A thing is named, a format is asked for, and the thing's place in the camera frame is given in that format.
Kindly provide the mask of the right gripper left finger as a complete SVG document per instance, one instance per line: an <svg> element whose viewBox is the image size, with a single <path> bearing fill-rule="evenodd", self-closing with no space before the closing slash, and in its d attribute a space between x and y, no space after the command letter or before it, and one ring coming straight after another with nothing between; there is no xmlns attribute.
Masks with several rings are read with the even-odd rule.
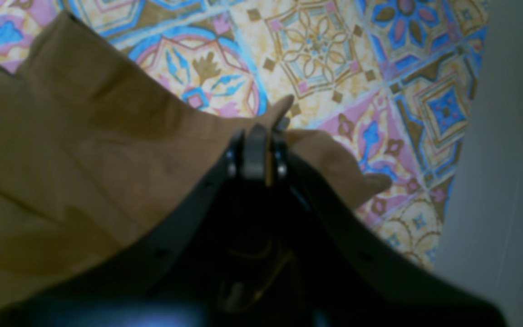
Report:
<svg viewBox="0 0 523 327"><path fill-rule="evenodd" d="M235 203L248 138L235 132L216 164L147 236L85 273L0 312L0 327L199 327L247 214Z"/></svg>

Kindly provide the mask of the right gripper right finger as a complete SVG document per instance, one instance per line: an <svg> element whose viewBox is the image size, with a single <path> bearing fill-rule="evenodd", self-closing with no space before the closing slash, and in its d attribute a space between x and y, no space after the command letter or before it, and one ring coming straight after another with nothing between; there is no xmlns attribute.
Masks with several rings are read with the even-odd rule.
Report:
<svg viewBox="0 0 523 327"><path fill-rule="evenodd" d="M299 269L305 303L332 327L504 327L491 303L403 258L354 216L390 188L315 130L255 126L255 171L270 175L261 220Z"/></svg>

